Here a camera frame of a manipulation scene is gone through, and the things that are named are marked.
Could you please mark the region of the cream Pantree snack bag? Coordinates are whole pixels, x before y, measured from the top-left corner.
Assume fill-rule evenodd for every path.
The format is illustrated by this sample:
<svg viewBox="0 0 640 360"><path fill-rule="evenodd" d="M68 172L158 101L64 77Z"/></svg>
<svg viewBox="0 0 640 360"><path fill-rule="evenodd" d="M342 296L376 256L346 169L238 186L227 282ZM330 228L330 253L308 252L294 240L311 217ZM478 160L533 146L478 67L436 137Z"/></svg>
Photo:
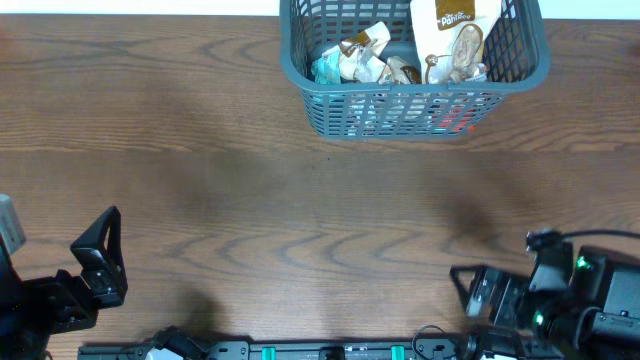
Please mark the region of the cream Pantree snack bag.
<svg viewBox="0 0 640 360"><path fill-rule="evenodd" d="M500 0L412 0L410 12L424 84L460 83L481 73Z"/></svg>

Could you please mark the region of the teal snack wrapper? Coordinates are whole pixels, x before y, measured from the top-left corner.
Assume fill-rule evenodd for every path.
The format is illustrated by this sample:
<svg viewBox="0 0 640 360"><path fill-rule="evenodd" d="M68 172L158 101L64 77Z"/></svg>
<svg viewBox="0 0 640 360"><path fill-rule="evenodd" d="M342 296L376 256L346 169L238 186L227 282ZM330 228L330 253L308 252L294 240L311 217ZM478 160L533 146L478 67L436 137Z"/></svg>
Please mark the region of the teal snack wrapper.
<svg viewBox="0 0 640 360"><path fill-rule="evenodd" d="M314 82L322 85L341 83L339 69L340 50L327 50L311 64Z"/></svg>

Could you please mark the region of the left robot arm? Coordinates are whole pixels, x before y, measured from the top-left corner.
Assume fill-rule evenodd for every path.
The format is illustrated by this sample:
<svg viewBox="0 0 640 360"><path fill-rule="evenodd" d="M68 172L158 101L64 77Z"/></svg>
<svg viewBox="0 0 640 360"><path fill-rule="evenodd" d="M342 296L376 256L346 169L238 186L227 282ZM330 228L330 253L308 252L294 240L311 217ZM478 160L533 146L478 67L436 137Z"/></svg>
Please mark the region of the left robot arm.
<svg viewBox="0 0 640 360"><path fill-rule="evenodd" d="M128 291L121 213L107 208L70 246L82 267L71 275L23 280L11 262L22 242L11 216L1 217L1 357L44 359L52 335L95 326L102 309L121 306Z"/></svg>

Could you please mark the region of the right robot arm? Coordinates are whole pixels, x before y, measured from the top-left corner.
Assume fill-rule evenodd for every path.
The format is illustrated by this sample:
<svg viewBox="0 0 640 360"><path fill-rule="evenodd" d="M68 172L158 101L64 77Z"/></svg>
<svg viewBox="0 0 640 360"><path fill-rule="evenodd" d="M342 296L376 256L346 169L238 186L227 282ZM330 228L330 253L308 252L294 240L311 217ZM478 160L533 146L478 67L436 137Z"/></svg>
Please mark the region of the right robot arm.
<svg viewBox="0 0 640 360"><path fill-rule="evenodd" d="M535 250L529 276L487 265L449 275L470 318L591 359L639 356L639 259L568 242Z"/></svg>

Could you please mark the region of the dark grey plastic basket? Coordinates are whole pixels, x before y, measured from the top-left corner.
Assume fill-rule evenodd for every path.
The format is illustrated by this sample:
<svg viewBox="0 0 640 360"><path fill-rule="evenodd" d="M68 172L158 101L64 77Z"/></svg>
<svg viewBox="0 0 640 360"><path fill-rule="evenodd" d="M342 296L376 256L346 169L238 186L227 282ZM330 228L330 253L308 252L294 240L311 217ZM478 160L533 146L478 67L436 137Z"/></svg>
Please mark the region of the dark grey plastic basket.
<svg viewBox="0 0 640 360"><path fill-rule="evenodd" d="M311 64L340 41L384 22L391 41L381 56L399 56L412 66L419 58L407 1L282 0L280 60L300 90L310 125L329 139L446 138L463 134L509 95L540 85L551 55L538 2L504 0L485 41L485 82L444 85L379 85L314 82ZM436 99L471 98L478 114L457 134L434 134L428 110Z"/></svg>

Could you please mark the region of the tan snack bag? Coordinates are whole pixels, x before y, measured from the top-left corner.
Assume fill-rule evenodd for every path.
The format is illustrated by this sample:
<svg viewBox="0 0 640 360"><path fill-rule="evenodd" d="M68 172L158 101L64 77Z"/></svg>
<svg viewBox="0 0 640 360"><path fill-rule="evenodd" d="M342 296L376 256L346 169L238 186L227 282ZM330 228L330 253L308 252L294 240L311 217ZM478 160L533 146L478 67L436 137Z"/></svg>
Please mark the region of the tan snack bag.
<svg viewBox="0 0 640 360"><path fill-rule="evenodd" d="M380 85L387 84L421 84L421 75L418 70L399 56L391 56L387 59L386 65L380 78Z"/></svg>

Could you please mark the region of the orange biscuit package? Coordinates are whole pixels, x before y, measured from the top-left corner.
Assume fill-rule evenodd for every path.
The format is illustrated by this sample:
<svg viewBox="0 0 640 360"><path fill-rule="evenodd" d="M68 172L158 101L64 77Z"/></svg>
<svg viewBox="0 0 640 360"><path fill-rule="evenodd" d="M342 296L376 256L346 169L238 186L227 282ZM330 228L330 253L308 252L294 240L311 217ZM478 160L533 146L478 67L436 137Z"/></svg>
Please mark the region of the orange biscuit package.
<svg viewBox="0 0 640 360"><path fill-rule="evenodd" d="M478 108L471 98L436 99L428 110L434 134L457 134L472 125Z"/></svg>

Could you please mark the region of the cream snack bag with barcode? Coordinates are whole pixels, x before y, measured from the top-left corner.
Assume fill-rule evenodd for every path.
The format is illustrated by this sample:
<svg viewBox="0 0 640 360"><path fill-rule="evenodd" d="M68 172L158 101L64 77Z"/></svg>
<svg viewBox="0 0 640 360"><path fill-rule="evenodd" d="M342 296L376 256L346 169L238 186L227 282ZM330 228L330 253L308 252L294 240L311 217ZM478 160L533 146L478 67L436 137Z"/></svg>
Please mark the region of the cream snack bag with barcode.
<svg viewBox="0 0 640 360"><path fill-rule="evenodd" d="M379 56L391 40L384 22L377 22L357 35L341 41L322 54L330 78L360 83L378 82L386 63Z"/></svg>

